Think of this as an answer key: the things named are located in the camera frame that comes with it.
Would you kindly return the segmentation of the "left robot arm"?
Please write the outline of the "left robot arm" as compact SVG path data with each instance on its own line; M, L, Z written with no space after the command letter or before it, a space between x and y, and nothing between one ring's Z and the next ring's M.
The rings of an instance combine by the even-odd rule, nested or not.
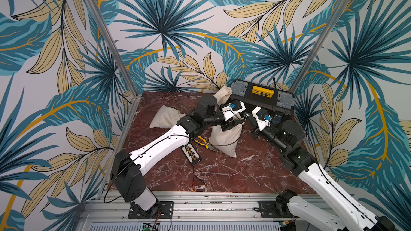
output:
M148 171L174 150L195 141L206 127L219 125L230 130L243 123L239 115L246 109L244 102L235 100L220 109L216 106L217 99L205 95L193 111L153 142L130 153L122 150L115 155L110 178L125 202L136 206L142 215L153 216L159 206L157 197L144 181Z

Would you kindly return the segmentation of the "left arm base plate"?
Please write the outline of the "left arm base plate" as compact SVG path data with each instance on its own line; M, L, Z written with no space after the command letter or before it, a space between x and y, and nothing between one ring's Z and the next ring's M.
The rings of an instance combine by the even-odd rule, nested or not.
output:
M173 201L156 202L150 209L143 210L139 205L131 202L128 219L172 219L174 210Z

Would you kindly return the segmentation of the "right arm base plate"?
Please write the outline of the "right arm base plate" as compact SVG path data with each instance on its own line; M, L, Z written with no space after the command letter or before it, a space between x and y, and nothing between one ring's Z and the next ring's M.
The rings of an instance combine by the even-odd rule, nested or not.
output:
M258 201L259 206L254 211L261 214L261 218L291 218L287 205L281 201Z

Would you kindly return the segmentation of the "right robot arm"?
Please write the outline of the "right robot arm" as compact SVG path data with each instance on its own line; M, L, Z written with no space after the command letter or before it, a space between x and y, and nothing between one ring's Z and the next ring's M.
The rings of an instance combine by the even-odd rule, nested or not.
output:
M274 128L274 118L265 109L256 108L253 113L258 135L280 151L283 164L299 179L308 184L334 211L330 214L312 205L291 190L276 197L267 207L261 207L264 216L275 213L281 217L298 217L321 231L392 231L394 223L386 216L377 216L361 205L337 182L303 147L300 142L305 133L298 123L284 122Z

